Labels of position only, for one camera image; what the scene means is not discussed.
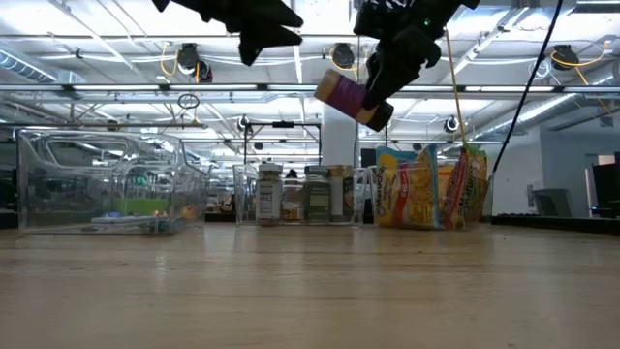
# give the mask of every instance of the ceiling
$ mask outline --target ceiling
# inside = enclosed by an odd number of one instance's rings
[[[299,60],[295,62],[293,48],[272,48],[266,49],[257,64],[249,68],[240,64],[238,38],[229,36],[224,25],[216,21],[204,23],[197,13],[174,3],[170,3],[160,14],[150,1],[145,0],[69,0],[65,3],[71,9],[71,17],[50,1],[54,0],[3,1],[0,43],[23,54],[22,57],[27,57],[43,70],[71,71],[88,83],[165,83],[166,79],[171,83],[193,83],[178,71],[167,76],[161,68],[161,58],[164,56],[163,64],[169,71],[172,70],[174,52],[182,43],[199,44],[200,55],[210,64],[214,82],[217,83],[311,84],[317,83],[327,69],[334,68],[328,57],[334,44],[349,43],[359,57],[359,78],[363,81],[366,77],[363,61],[376,44],[373,39],[353,35],[356,10],[348,0],[286,0],[305,21],[300,29],[304,41],[299,47]],[[530,9],[528,12],[510,12],[511,8],[501,3],[506,2],[482,1],[474,11],[462,8],[449,23],[455,60],[478,46],[478,52],[470,55],[469,61],[457,73],[459,84],[523,85],[528,79],[546,34],[549,12],[554,2],[542,1],[549,7]],[[574,6],[575,1],[567,3]],[[606,45],[607,52],[603,59],[584,67],[587,78],[591,73],[604,69],[616,58],[614,52],[620,51],[620,40],[616,40],[616,34],[620,33],[620,15],[576,14],[569,12],[571,6],[560,17],[550,45],[572,45],[582,61],[599,57]],[[506,18],[507,14],[520,16],[515,16],[506,31],[497,33],[495,29],[498,24],[510,21]],[[105,45],[93,38],[93,32],[103,38]],[[420,78],[413,84],[451,83],[445,38],[437,44],[442,48],[444,58],[435,67],[422,70]],[[83,58],[76,58],[76,52]],[[123,60],[130,62],[133,69]],[[550,72],[552,75],[546,75],[545,79],[536,83],[582,84],[575,70]],[[356,78],[354,72],[342,73],[351,79]],[[0,70],[0,82],[32,83],[6,70]],[[168,128],[159,132],[185,139],[212,140],[238,137],[235,125],[242,115],[264,122],[321,122],[324,111],[323,104],[307,93],[277,95],[266,103],[265,99],[269,96],[265,92],[235,93],[234,100],[229,98],[228,93],[205,92],[201,97],[211,103],[203,102],[194,111],[187,112],[182,112],[170,99],[168,102],[133,103],[132,98],[135,101],[145,94],[125,96],[129,97],[128,101],[120,104],[110,102],[113,98],[109,95],[101,95],[108,102],[97,105],[93,110],[89,110],[93,103],[75,103],[74,113],[83,113],[80,120],[84,122],[115,118],[147,123],[171,121],[171,109],[175,115],[185,113],[186,122],[196,118],[208,128]],[[40,102],[41,96],[33,94],[17,93],[9,97],[13,102],[15,97],[22,98],[21,104],[36,107],[39,111],[64,116],[70,114],[69,104],[54,102],[53,98]],[[517,98],[518,94],[461,96],[460,108],[467,121],[467,132],[496,122],[497,118],[516,107]],[[394,105],[394,117],[387,127],[391,138],[451,138],[443,130],[443,122],[456,114],[456,105],[450,95],[420,94],[417,98],[391,98],[388,102]],[[265,128],[256,139],[307,138],[308,143],[297,145],[268,144],[262,152],[316,153],[317,145],[311,143],[312,132],[297,128],[284,131]],[[381,139],[383,133],[377,134],[362,127],[360,136],[369,140]],[[230,146],[223,144],[193,143],[192,147],[208,157],[238,158]]]

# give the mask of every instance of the wooden table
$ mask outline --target wooden table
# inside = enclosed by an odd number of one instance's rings
[[[0,232],[0,347],[619,348],[620,238],[481,226]]]

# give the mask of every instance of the chip bag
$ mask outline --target chip bag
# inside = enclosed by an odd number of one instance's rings
[[[418,155],[381,147],[377,157],[377,223],[440,228],[435,146]]]
[[[452,169],[446,191],[442,211],[446,228],[464,229],[478,222],[487,188],[486,153],[463,146],[458,163]]]

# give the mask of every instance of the wall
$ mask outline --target wall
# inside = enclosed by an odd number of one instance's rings
[[[620,128],[602,129],[591,121],[560,132],[541,133],[544,187],[568,189],[573,215],[589,216],[585,169],[592,155],[620,151]]]
[[[500,146],[489,146],[488,173],[491,174]],[[528,130],[526,136],[511,138],[493,182],[493,215],[502,213],[535,213],[528,207],[527,186],[543,188],[543,158],[538,128]]]

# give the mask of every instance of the container lid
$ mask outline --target container lid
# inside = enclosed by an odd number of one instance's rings
[[[260,172],[277,172],[282,173],[282,166],[277,164],[260,164],[259,165]]]
[[[324,175],[324,176],[327,176],[329,174],[329,169],[327,168],[327,166],[312,165],[312,166],[306,166],[303,169],[303,172],[306,175]]]

